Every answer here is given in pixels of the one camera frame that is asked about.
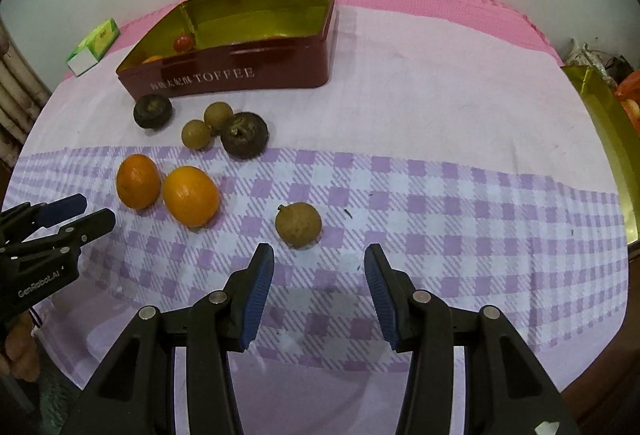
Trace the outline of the left hand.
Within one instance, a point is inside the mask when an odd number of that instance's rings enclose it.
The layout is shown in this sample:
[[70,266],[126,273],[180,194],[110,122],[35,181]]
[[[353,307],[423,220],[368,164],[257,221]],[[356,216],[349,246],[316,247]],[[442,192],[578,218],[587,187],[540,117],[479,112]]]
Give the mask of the left hand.
[[34,323],[28,313],[21,314],[6,336],[0,357],[1,373],[15,379],[36,382],[40,374],[40,360],[36,339],[32,336]]

